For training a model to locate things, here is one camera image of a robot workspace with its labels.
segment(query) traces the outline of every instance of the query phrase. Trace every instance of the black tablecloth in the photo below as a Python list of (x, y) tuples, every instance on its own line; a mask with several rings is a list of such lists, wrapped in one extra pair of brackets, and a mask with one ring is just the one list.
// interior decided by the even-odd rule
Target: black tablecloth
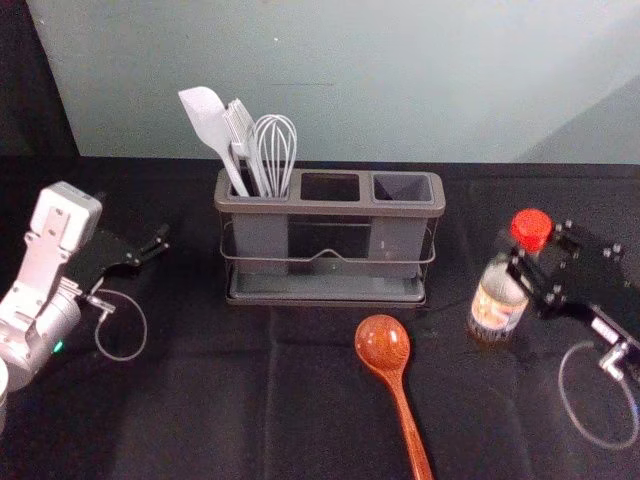
[[(117, 364), (96, 353), (86, 321), (9, 396), (2, 478), (411, 478), (391, 397), (353, 350), (355, 328), (372, 310), (225, 303), (215, 162), (85, 159), (65, 172), (21, 162), (0, 162), (4, 290), (38, 191), (62, 178), (107, 192), (101, 226), (133, 240), (149, 233), (145, 224), (171, 223), (172, 248), (137, 278), (107, 285), (134, 295), (147, 314), (140, 358)], [(411, 336), (406, 389), (437, 478), (640, 478), (637, 445), (595, 447), (562, 408), (559, 363), (571, 345), (595, 338), (588, 327), (527, 312), (513, 341), (490, 350), (465, 330), (495, 235), (523, 207), (621, 241), (637, 282), (640, 169), (382, 168), (439, 173), (447, 197), (429, 308), (386, 312)], [(568, 371), (576, 408), (600, 434), (621, 439), (630, 431), (623, 396), (606, 379), (594, 388), (600, 380), (590, 374), (576, 383), (586, 359)]]

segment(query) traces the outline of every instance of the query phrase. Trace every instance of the plastic bottle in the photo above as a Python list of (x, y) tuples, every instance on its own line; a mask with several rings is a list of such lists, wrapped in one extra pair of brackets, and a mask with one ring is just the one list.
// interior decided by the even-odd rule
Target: plastic bottle
[[(521, 210), (511, 222), (511, 235), (530, 255), (537, 257), (551, 233), (549, 216), (536, 209)], [(509, 257), (493, 258), (480, 279), (468, 317), (469, 330), (485, 342), (507, 340), (529, 303), (527, 295), (507, 273)]]

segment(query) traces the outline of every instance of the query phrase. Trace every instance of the spoon bowl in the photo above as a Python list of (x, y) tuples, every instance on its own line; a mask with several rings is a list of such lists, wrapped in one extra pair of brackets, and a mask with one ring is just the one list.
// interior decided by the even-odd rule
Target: spoon bowl
[(356, 352), (374, 371), (398, 371), (409, 360), (409, 336), (404, 327), (389, 315), (373, 315), (356, 330)]

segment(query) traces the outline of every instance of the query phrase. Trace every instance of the utensil holder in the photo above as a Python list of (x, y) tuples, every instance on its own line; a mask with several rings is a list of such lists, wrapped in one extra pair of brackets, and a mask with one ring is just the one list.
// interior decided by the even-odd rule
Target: utensil holder
[(433, 173), (294, 169), (285, 198), (240, 197), (224, 170), (227, 299), (240, 304), (423, 304), (444, 213)]

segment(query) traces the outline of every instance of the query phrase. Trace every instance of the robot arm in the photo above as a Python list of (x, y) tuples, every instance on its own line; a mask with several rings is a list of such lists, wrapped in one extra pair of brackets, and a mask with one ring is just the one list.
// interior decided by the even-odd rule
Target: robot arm
[(550, 273), (518, 246), (508, 273), (543, 317), (573, 316), (610, 345), (599, 362), (603, 370), (621, 380), (626, 368), (640, 382), (640, 290), (624, 275), (622, 245), (571, 220), (556, 224), (548, 244), (564, 253)]
[(7, 363), (9, 391), (27, 385), (80, 320), (75, 300), (82, 292), (63, 273), (101, 213), (100, 202), (68, 183), (40, 192), (22, 266), (0, 303), (0, 358)]
[(79, 301), (102, 309), (103, 320), (115, 311), (93, 295), (105, 274), (113, 267), (139, 268), (169, 248), (168, 226), (134, 248), (96, 231), (101, 213), (98, 200), (68, 183), (40, 192), (18, 277), (0, 302), (0, 432), (7, 392), (28, 385), (80, 321)]

